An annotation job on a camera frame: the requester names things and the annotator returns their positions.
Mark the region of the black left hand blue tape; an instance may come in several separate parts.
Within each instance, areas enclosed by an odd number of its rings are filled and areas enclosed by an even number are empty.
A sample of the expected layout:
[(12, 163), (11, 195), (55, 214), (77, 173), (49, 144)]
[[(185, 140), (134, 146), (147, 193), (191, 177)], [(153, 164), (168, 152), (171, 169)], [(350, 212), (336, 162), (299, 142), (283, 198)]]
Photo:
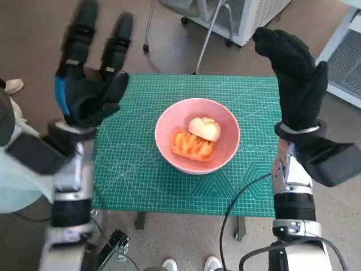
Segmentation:
[(80, 1), (61, 46), (55, 74), (55, 96), (65, 121), (71, 126), (97, 127), (119, 109), (129, 83), (122, 70), (131, 45), (133, 16), (122, 12), (108, 37), (99, 69), (86, 66), (96, 34), (98, 1)]

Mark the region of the black gloved right hand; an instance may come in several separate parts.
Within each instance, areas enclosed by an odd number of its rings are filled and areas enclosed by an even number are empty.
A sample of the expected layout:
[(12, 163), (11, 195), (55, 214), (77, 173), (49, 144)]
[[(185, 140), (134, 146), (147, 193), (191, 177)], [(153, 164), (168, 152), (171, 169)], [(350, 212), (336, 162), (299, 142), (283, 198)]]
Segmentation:
[(318, 126), (317, 117), (328, 87), (328, 64), (315, 63), (309, 47), (283, 30), (258, 28), (255, 51), (268, 58), (279, 86), (281, 122), (300, 131)]

